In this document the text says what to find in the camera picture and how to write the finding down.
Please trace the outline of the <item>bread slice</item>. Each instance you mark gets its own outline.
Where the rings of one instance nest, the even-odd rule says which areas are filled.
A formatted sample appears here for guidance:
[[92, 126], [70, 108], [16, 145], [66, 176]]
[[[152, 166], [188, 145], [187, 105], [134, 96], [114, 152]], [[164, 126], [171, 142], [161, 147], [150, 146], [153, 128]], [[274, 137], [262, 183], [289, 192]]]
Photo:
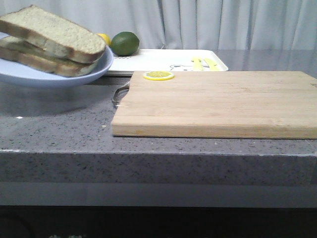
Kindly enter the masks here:
[[20, 38], [57, 58], [93, 63], [106, 50], [90, 30], [36, 5], [0, 17], [0, 31]]
[[48, 56], [42, 49], [12, 36], [1, 38], [0, 57], [4, 60], [15, 61], [39, 71], [65, 77], [87, 75], [98, 64], [97, 61], [94, 63], [79, 63], [69, 59]]

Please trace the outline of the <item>light blue plate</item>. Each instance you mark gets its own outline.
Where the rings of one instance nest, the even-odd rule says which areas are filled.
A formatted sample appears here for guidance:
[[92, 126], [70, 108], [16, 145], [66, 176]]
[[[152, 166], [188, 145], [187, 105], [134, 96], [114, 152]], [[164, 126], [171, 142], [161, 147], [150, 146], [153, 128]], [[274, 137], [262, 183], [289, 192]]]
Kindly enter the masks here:
[[0, 80], [9, 84], [38, 88], [79, 86], [103, 76], [113, 59], [111, 49], [106, 47], [99, 60], [78, 63], [49, 56], [22, 39], [0, 34]]

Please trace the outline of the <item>white rectangular tray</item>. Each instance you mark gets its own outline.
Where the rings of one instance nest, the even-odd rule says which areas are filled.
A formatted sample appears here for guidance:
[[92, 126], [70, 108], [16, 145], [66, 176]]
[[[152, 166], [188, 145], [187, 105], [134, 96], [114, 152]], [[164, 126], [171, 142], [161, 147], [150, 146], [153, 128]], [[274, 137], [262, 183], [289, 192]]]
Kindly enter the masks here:
[[204, 71], [210, 71], [204, 58], [217, 63], [219, 71], [228, 67], [210, 50], [139, 49], [131, 56], [115, 56], [108, 75], [130, 76], [135, 71], [193, 71], [192, 57], [200, 57]]

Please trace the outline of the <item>lemon slice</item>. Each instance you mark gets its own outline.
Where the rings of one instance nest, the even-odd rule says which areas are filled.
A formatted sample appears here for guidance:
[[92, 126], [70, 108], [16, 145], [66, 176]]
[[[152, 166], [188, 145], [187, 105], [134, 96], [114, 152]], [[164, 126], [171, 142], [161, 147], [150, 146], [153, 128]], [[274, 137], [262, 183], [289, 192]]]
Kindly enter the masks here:
[[165, 81], [174, 77], [169, 71], [148, 71], [143, 74], [143, 78], [152, 81]]

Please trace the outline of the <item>yellow plastic fork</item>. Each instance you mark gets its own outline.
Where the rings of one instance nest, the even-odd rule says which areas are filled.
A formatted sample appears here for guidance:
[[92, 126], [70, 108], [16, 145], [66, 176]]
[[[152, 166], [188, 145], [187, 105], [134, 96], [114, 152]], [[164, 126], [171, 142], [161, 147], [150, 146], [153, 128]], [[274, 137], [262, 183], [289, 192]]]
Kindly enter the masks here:
[[200, 57], [192, 57], [193, 71], [203, 71], [202, 59]]

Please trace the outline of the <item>yellow plastic knife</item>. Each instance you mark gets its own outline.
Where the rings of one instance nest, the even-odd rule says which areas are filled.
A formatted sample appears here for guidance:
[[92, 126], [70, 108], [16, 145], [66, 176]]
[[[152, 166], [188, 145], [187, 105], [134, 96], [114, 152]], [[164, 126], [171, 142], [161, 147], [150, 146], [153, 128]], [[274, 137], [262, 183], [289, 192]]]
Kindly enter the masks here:
[[204, 58], [204, 61], [209, 66], [210, 71], [219, 71], [217, 63], [209, 58]]

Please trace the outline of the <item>green lime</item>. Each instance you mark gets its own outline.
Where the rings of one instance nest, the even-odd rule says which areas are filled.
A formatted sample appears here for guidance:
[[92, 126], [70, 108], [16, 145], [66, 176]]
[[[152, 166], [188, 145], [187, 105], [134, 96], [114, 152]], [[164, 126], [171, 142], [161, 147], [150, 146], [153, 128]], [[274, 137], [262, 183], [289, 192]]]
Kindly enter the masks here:
[[140, 40], [134, 33], [120, 32], [113, 37], [110, 48], [117, 56], [130, 56], [138, 50], [139, 44]]

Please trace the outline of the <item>rear yellow lemon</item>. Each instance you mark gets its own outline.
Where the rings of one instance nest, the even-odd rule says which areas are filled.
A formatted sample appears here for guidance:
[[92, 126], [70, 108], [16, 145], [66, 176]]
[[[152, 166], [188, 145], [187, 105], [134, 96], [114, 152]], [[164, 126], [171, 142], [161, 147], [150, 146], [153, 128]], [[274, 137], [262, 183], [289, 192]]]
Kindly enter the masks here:
[[98, 33], [98, 35], [104, 39], [104, 41], [106, 42], [108, 46], [111, 45], [111, 38], [107, 34]]

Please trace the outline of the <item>grey curtain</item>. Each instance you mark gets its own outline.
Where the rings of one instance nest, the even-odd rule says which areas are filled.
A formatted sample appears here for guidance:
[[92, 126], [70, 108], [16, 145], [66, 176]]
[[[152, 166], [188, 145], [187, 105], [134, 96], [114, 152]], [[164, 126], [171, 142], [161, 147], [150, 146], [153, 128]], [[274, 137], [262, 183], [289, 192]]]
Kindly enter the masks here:
[[3, 0], [37, 5], [95, 33], [129, 31], [142, 49], [314, 50], [314, 0]]

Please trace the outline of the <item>wooden cutting board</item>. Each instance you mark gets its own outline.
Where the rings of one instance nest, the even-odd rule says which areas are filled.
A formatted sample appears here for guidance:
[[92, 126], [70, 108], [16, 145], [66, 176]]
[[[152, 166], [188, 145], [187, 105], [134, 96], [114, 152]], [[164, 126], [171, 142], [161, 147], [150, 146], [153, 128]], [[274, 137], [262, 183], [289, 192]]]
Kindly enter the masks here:
[[315, 139], [317, 80], [301, 71], [133, 73], [115, 136]]

